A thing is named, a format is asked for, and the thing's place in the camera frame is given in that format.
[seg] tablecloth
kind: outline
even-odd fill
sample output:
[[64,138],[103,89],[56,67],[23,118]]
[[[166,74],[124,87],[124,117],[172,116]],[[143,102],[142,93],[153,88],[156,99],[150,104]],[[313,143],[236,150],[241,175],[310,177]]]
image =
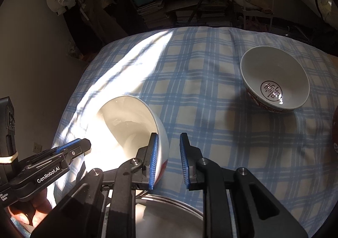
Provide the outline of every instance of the tablecloth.
[[[295,57],[310,81],[307,102],[275,114],[245,92],[240,60],[266,45]],[[338,200],[331,124],[338,78],[327,54],[301,42],[235,28],[182,27],[130,36],[105,46],[83,74],[57,130],[54,147],[85,138],[91,110],[114,97],[139,97],[166,128],[170,155],[155,194],[202,209],[202,192],[185,188],[179,136],[220,166],[248,168],[311,237]],[[74,183],[83,157],[49,187],[56,202]]]

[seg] beige elastic band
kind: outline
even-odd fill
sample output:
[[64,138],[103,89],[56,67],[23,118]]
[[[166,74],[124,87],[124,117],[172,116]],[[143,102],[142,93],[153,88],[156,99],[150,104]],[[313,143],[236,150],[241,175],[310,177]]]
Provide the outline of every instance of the beige elastic band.
[[17,157],[18,152],[15,152],[15,154],[10,157],[0,157],[0,164],[11,164]]

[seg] bowl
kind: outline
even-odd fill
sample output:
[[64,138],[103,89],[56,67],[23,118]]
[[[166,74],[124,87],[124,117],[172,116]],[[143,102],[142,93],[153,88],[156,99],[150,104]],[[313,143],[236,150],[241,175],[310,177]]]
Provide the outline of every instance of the bowl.
[[149,143],[152,132],[158,134],[158,159],[155,182],[163,174],[169,158],[169,142],[157,115],[139,98],[120,96],[105,103],[88,125],[86,136],[92,144],[84,161],[87,171],[118,168],[136,157],[137,150]]
[[241,59],[246,91],[260,107],[285,113],[301,107],[309,97],[308,77],[299,62],[287,52],[257,46]]

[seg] electrical outlet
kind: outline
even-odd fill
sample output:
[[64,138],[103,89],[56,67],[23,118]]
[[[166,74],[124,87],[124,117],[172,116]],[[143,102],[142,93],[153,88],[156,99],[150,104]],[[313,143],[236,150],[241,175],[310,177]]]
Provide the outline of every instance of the electrical outlet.
[[33,152],[40,153],[42,151],[42,145],[34,142]]

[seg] table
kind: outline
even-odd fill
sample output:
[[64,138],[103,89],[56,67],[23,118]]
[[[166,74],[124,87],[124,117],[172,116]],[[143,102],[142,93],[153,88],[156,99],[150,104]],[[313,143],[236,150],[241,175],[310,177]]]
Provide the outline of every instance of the table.
[[[239,64],[245,51],[259,45],[278,47],[304,67],[311,89],[301,108],[274,114],[250,100]],[[159,116],[170,143],[167,169],[153,193],[202,209],[202,192],[187,191],[182,177],[179,135],[187,132],[204,157],[232,170],[247,167],[311,237],[338,200],[331,142],[337,88],[337,71],[327,54],[286,37],[209,27],[138,34],[108,44],[89,65],[54,146],[85,138],[93,113],[112,98],[138,96]],[[54,193],[58,202],[72,187],[82,161],[77,158],[49,187],[49,199]]]

